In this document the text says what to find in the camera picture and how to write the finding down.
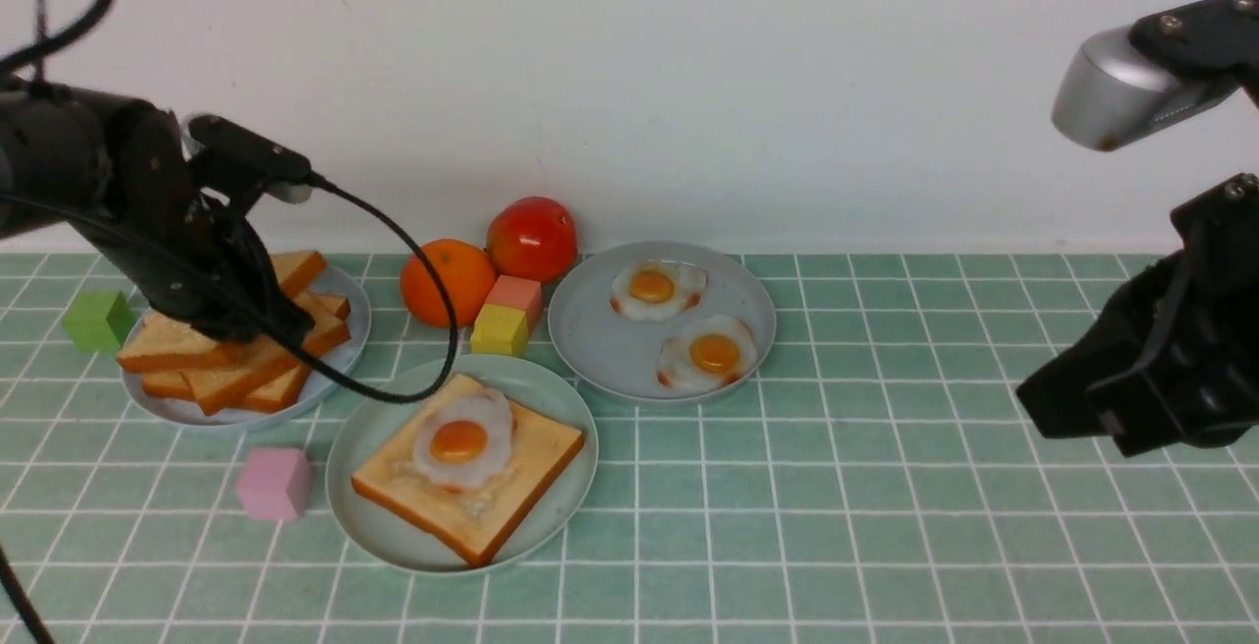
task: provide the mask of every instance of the pink cube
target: pink cube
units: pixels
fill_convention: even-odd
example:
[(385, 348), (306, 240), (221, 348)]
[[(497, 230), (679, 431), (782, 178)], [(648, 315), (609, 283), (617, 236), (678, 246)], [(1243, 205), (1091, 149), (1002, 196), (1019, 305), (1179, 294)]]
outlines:
[(253, 518), (291, 521), (306, 512), (311, 478), (311, 464), (297, 448), (253, 448), (237, 497)]
[(490, 296), (486, 296), (485, 303), (522, 311), (529, 318), (529, 333), (533, 335), (534, 327), (538, 327), (538, 321), (543, 317), (543, 286), (522, 277), (500, 275)]

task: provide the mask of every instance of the egg yolk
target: egg yolk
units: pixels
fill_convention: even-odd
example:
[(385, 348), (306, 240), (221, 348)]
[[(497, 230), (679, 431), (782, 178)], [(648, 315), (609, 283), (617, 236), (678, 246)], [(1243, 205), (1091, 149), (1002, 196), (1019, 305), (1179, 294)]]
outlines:
[(488, 440), (485, 428), (480, 424), (472, 420), (454, 420), (437, 429), (428, 450), (439, 463), (462, 464), (483, 453)]
[(691, 362), (708, 374), (726, 374), (739, 365), (739, 346), (729, 336), (701, 336), (691, 342)]
[(630, 280), (630, 296), (643, 303), (663, 303), (674, 297), (674, 280), (658, 270), (641, 270)]

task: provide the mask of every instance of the plate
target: plate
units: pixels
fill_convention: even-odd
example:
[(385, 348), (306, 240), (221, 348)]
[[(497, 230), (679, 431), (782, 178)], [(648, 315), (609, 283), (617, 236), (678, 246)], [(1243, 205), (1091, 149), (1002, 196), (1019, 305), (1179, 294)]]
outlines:
[[(443, 358), (407, 371), (384, 385), (395, 394), (427, 389), (441, 374)], [(502, 390), (509, 399), (544, 416), (585, 433), (585, 445), (520, 522), (494, 561), (468, 565), (437, 537), (423, 532), (354, 492), (350, 477), (397, 433), (419, 406), (399, 406), (365, 399), (346, 419), (327, 455), (327, 497), (346, 537), (376, 560), (407, 572), (427, 575), (482, 574), (528, 557), (550, 541), (585, 501), (599, 460), (594, 416), (573, 386), (535, 362), (500, 353), (461, 353), (453, 371)]]
[[(631, 322), (608, 304), (612, 280), (628, 264), (692, 263), (708, 270), (708, 289), (700, 304), (666, 322)], [(684, 392), (656, 380), (661, 345), (675, 331), (719, 313), (742, 318), (755, 340), (754, 366), (740, 380), (708, 392)], [(748, 380), (773, 346), (778, 317), (769, 291), (742, 263), (701, 245), (642, 242), (618, 245), (573, 268), (551, 296), (546, 314), (551, 342), (559, 356), (587, 384), (635, 402), (695, 402), (715, 399)]]
[[(324, 273), (320, 273), (320, 277), (316, 277), (311, 282), (307, 291), (350, 299), (350, 317), (345, 318), (346, 326), (350, 327), (350, 341), (320, 357), (329, 366), (341, 371), (341, 374), (349, 374), (356, 362), (359, 362), (359, 357), (363, 356), (363, 347), (368, 342), (368, 336), (371, 335), (371, 303), (368, 299), (368, 294), (363, 289), (363, 286), (354, 280), (354, 277), (350, 277), (341, 268), (335, 267), (325, 268)], [(131, 338), (140, 331), (140, 322), (136, 322), (136, 326), (131, 327), (127, 342), (131, 342)], [(145, 394), (141, 382), (142, 376), (122, 371), (122, 385), (125, 385), (127, 394), (131, 394), (131, 400), (138, 402), (140, 408), (144, 408), (150, 415), (167, 423), (184, 425), (186, 430), (233, 434), (240, 433), (240, 430), (257, 430), (292, 420), (311, 410), (311, 408), (317, 406), (332, 389), (337, 387), (327, 376), (319, 374), (319, 371), (311, 371), (310, 379), (306, 380), (306, 386), (302, 387), (302, 392), (297, 396), (297, 402), (285, 408), (282, 411), (259, 414), (257, 411), (242, 410), (242, 408), (224, 408), (218, 414), (208, 416), (203, 414), (201, 408), (196, 406), (196, 402), (176, 401), (176, 399), (155, 399)]]

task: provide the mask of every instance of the bread slice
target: bread slice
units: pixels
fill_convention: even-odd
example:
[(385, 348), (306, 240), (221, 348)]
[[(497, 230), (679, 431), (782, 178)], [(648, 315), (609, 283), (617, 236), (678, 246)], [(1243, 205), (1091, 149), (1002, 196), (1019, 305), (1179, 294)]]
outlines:
[[(329, 312), (341, 318), (341, 321), (350, 317), (350, 299), (339, 298), (339, 296), (319, 296), (313, 293), (312, 296)], [(288, 370), (287, 374), (273, 380), (271, 384), (261, 385), (261, 387), (252, 390), (238, 408), (248, 408), (249, 410), (262, 413), (285, 410), (285, 408), (293, 405), (298, 394), (302, 392), (302, 387), (306, 386), (306, 380), (310, 375), (311, 367), (301, 362), (301, 365), (292, 367), (292, 370)], [(184, 380), (184, 375), (180, 371), (154, 371), (152, 374), (146, 374), (141, 380), (141, 387), (145, 394), (157, 399), (176, 399), (178, 401), (195, 401), (196, 399), (193, 396), (191, 385)]]
[[(293, 299), (315, 317), (315, 327), (306, 335), (302, 348), (322, 356), (350, 338), (350, 327), (330, 313), (313, 296), (301, 293)], [(224, 408), (239, 406), (252, 390), (287, 374), (301, 364), (296, 356), (276, 343), (271, 336), (258, 336), (248, 343), (244, 357), (228, 367), (184, 371), (184, 380), (193, 389), (193, 397), (201, 411), (212, 416)]]
[(472, 376), (453, 374), (423, 408), (402, 425), (350, 483), (359, 496), (449, 546), (472, 567), (494, 561), (526, 514), (585, 445), (583, 430), (511, 402), (516, 428), (507, 469), (476, 492), (453, 493), (412, 465), (415, 435), (428, 416), (453, 399), (483, 389)]
[[(327, 268), (327, 259), (317, 250), (276, 254), (271, 263), (279, 288), (290, 298), (305, 291)], [(141, 325), (135, 338), (115, 353), (118, 366), (128, 374), (212, 370), (234, 365), (246, 356), (246, 345), (210, 340), (162, 313), (146, 313)]]

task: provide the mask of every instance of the fried egg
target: fried egg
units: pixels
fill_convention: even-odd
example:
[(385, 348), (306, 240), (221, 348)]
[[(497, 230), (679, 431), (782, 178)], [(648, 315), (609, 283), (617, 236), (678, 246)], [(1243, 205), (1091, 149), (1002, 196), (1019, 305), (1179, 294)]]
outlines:
[(740, 318), (700, 318), (665, 340), (656, 379), (671, 389), (706, 392), (742, 379), (755, 357), (755, 340)]
[(708, 272), (687, 263), (641, 262), (612, 280), (612, 309), (635, 322), (661, 322), (700, 304)]
[(465, 394), (424, 420), (415, 436), (415, 470), (451, 492), (485, 487), (511, 460), (512, 415), (495, 389)]

